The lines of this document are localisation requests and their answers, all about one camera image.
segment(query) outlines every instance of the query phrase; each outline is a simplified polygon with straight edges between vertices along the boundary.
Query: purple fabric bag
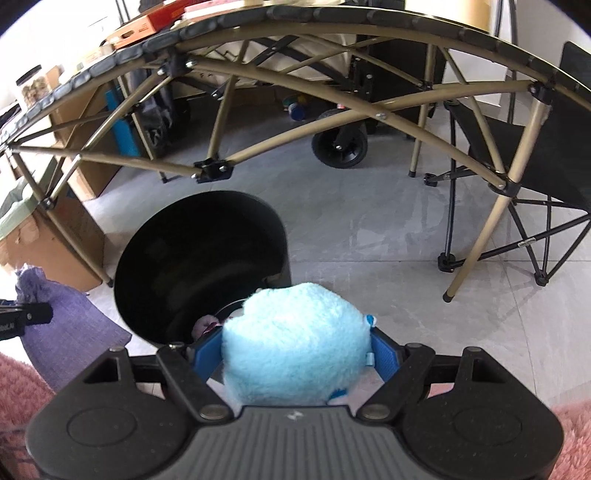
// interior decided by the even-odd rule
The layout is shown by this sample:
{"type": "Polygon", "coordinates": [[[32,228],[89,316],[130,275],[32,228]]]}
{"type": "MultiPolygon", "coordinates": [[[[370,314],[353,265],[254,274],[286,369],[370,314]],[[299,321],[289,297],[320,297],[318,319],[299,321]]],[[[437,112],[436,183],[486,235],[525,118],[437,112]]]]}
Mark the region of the purple fabric bag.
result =
{"type": "Polygon", "coordinates": [[[131,334],[109,320],[85,294],[46,279],[39,267],[17,272],[17,302],[48,302],[51,323],[30,325],[21,337],[31,363],[47,384],[59,391],[113,346],[124,346],[131,334]]]}

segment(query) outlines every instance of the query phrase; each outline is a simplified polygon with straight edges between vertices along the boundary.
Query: black wheel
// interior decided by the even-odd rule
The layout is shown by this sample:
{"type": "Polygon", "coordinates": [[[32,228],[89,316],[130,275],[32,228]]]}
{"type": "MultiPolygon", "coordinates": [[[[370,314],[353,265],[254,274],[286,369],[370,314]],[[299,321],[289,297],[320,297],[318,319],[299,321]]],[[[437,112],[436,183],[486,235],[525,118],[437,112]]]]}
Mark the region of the black wheel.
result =
{"type": "MultiPolygon", "coordinates": [[[[318,117],[318,120],[341,112],[342,110],[338,108],[327,110],[318,117]]],[[[312,137],[312,151],[316,158],[323,164],[333,168],[351,168],[361,162],[368,152],[368,137],[365,125],[361,123],[359,126],[349,125],[349,127],[352,129],[351,140],[341,150],[337,150],[335,147],[335,140],[340,127],[314,135],[312,137]]]]}

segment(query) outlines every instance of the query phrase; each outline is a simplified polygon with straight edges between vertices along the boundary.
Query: gray tile floor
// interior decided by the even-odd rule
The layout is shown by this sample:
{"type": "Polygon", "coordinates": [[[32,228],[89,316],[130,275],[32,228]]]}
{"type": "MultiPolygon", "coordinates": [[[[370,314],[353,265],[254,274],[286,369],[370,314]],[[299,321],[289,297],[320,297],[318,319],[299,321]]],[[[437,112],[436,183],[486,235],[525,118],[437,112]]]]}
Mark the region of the gray tile floor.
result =
{"type": "MultiPolygon", "coordinates": [[[[519,115],[527,114],[521,106],[519,115]]],[[[289,128],[274,106],[240,109],[231,115],[222,154],[239,150],[289,128]]],[[[204,157],[211,117],[173,156],[189,164],[204,157]]],[[[438,110],[428,122],[448,138],[449,124],[438,110]]],[[[459,139],[461,148],[466,141],[459,139]]],[[[294,282],[315,281],[360,309],[377,316],[379,326],[400,343],[424,342],[445,354],[480,345],[540,398],[555,404],[591,394],[591,333],[586,297],[591,287],[591,240],[546,288],[535,285],[523,252],[481,262],[451,304],[441,295],[452,279],[437,269],[447,219],[447,185],[423,185],[426,171],[448,169],[449,160],[425,145],[417,178],[407,177],[413,143],[397,132],[370,138],[369,154],[356,168],[335,170],[315,159],[306,138],[239,165],[230,180],[197,185],[189,179],[161,184],[154,173],[123,168],[106,192],[86,206],[108,237],[106,262],[113,274],[126,243],[154,213],[174,201],[209,189],[254,194],[279,213],[288,232],[294,282]]],[[[454,253],[465,255],[489,213],[493,193],[471,178],[459,181],[454,253]]],[[[523,206],[526,228],[545,225],[540,207],[523,206]]],[[[570,219],[556,212],[554,221],[570,219]]],[[[505,219],[489,246],[515,239],[505,219]]],[[[575,234],[553,242],[557,260],[575,234]]],[[[106,286],[91,300],[122,323],[106,286]]],[[[18,356],[16,341],[3,351],[18,356]]],[[[134,354],[154,348],[134,337],[134,354]]]]}

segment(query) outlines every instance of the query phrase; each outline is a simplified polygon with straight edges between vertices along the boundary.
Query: black metal clamp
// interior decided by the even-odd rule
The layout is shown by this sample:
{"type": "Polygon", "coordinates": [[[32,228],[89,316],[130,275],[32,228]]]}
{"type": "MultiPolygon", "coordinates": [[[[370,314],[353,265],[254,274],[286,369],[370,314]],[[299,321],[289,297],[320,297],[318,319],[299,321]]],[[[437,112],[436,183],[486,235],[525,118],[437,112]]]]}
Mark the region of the black metal clamp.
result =
{"type": "Polygon", "coordinates": [[[193,176],[197,180],[197,183],[227,180],[232,177],[232,172],[234,171],[234,165],[217,157],[206,158],[203,161],[195,162],[193,165],[201,169],[199,175],[195,174],[193,176]]]}
{"type": "Polygon", "coordinates": [[[505,186],[500,189],[496,185],[489,183],[488,187],[498,195],[503,195],[504,197],[509,198],[517,197],[519,191],[521,190],[521,182],[514,182],[507,176],[506,173],[495,172],[495,174],[504,180],[505,186]]]}
{"type": "Polygon", "coordinates": [[[28,325],[50,323],[53,309],[48,303],[16,303],[0,300],[0,340],[24,335],[28,325]]]}

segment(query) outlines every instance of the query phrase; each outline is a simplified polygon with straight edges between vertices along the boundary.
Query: black chair fabric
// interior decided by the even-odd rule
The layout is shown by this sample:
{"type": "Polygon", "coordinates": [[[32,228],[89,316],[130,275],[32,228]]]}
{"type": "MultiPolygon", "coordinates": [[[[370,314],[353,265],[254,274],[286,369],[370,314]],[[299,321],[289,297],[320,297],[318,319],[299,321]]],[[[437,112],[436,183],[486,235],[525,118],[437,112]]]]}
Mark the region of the black chair fabric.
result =
{"type": "MultiPolygon", "coordinates": [[[[564,45],[560,68],[591,86],[591,54],[577,45],[564,45]]],[[[472,110],[451,102],[446,102],[446,108],[465,133],[474,158],[491,167],[492,160],[472,110]]],[[[509,170],[524,127],[492,118],[487,121],[509,170]]],[[[522,185],[591,212],[591,112],[556,94],[522,185]]]]}

